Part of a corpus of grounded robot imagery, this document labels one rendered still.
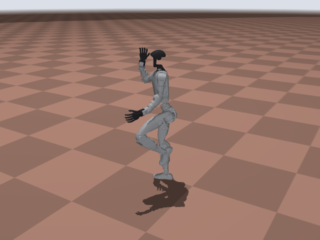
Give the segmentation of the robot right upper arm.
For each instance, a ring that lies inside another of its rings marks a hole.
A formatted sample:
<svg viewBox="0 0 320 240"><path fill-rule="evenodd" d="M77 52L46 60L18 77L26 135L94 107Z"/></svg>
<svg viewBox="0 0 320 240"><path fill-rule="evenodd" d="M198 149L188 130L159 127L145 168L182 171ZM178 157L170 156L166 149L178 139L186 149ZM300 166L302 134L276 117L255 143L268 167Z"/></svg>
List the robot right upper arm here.
<svg viewBox="0 0 320 240"><path fill-rule="evenodd" d="M157 70L157 69L156 69ZM155 71L156 71L155 70ZM154 73L154 72L153 72ZM143 83L149 83L149 82L151 82L152 81L152 77L153 77L153 73L151 73L149 76L147 75L147 76L144 76L143 78L142 78L142 82Z"/></svg>

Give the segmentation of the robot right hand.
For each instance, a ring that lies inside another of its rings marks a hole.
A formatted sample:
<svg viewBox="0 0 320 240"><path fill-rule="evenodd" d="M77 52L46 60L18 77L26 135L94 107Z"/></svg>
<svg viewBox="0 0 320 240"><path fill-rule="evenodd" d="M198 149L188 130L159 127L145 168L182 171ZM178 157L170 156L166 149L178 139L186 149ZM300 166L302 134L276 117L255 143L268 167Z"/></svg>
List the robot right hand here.
<svg viewBox="0 0 320 240"><path fill-rule="evenodd" d="M143 66L145 66L145 63L146 63L145 60L146 60L147 57L150 55L150 53L148 53L148 55L147 55L148 49L146 49L145 47L144 47L144 48L142 47L142 51L141 51L141 48L139 48L139 50L140 50L140 54L139 54L140 60L139 60L139 63L140 63L140 62L143 62L143 63L144 63Z"/></svg>

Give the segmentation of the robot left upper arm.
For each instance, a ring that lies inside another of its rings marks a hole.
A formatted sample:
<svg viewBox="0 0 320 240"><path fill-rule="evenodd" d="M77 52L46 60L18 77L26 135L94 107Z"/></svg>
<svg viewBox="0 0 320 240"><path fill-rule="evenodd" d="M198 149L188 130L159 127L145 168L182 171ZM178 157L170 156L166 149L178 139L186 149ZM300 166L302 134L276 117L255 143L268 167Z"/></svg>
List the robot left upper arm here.
<svg viewBox="0 0 320 240"><path fill-rule="evenodd" d="M153 100L155 100L155 98L157 96L161 96L161 98L163 99L166 78L167 78L167 76L165 73L158 73L158 75L157 75L157 88L156 88L157 94L153 96Z"/></svg>

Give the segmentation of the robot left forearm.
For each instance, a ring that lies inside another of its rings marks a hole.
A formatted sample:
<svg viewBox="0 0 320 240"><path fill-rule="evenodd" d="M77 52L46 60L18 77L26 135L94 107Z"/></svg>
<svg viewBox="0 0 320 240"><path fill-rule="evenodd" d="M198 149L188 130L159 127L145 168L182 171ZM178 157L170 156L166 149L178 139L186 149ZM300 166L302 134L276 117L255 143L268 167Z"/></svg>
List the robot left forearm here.
<svg viewBox="0 0 320 240"><path fill-rule="evenodd" d="M155 100L151 101L150 104L147 107L145 107L144 110L142 111L143 116L146 114L150 114L152 110L160 104L161 100L162 100L162 97L158 95L155 98Z"/></svg>

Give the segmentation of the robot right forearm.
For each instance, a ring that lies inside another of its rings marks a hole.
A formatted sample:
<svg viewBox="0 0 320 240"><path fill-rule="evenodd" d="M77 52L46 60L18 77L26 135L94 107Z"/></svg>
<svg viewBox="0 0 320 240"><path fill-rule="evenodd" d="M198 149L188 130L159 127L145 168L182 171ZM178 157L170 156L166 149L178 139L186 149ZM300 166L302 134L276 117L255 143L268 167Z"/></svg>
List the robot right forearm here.
<svg viewBox="0 0 320 240"><path fill-rule="evenodd" d="M142 76L142 77L146 77L147 75L148 75L148 73L147 73L147 71L146 71L146 69L145 69L145 66L144 66L144 62L139 62L139 71L140 71L140 75ZM149 75L148 75L149 76Z"/></svg>

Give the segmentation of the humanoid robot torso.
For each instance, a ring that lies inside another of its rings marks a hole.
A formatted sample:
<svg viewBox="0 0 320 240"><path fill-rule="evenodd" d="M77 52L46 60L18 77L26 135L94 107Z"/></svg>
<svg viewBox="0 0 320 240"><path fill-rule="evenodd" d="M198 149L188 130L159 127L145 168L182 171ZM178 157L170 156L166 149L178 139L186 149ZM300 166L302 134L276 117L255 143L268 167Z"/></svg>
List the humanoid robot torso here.
<svg viewBox="0 0 320 240"><path fill-rule="evenodd" d="M162 97L162 101L161 101L161 109L162 109L162 112L165 112L165 111L170 111L170 112L174 112L175 114L175 117L174 119L176 119L177 117L177 112L175 111L175 109L170 106L169 103L167 103L169 101L169 77L168 77L168 73L167 71L165 70L162 70L162 69L157 69L158 71L154 71L153 75L152 75L152 86L153 86L153 91L154 91L154 95L157 95L158 92L157 92L157 76L159 73L164 73L166 75L166 81L165 81L165 84L164 84L164 92L163 92L163 97Z"/></svg>

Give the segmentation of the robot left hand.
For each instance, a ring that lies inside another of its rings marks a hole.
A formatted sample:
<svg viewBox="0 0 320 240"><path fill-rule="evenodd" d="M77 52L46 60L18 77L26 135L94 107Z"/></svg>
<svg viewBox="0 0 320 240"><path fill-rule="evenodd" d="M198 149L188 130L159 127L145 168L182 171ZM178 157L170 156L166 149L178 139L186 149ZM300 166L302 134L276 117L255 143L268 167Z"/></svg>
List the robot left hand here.
<svg viewBox="0 0 320 240"><path fill-rule="evenodd" d="M145 109L140 109L138 111L135 111L135 110L128 110L129 112L133 112L131 114L125 114L125 116L129 116L129 117L125 117L126 118L126 121L128 123L131 123L131 122L134 122L135 120L137 120L139 117L142 117L143 116L143 112ZM130 118L130 119L129 119ZM130 121L131 120L131 121Z"/></svg>

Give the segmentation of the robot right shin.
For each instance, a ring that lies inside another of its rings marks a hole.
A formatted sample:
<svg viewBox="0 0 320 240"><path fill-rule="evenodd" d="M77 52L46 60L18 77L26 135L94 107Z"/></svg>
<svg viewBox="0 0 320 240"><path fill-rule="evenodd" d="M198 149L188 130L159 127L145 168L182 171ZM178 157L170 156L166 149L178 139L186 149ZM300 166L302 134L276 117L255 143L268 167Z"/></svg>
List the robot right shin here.
<svg viewBox="0 0 320 240"><path fill-rule="evenodd" d="M160 146L160 145L159 145ZM162 153L160 153L160 158L162 157ZM164 174L163 175L168 175L169 173L169 162L170 162L170 156L168 157L167 162L165 163L165 165L162 166Z"/></svg>

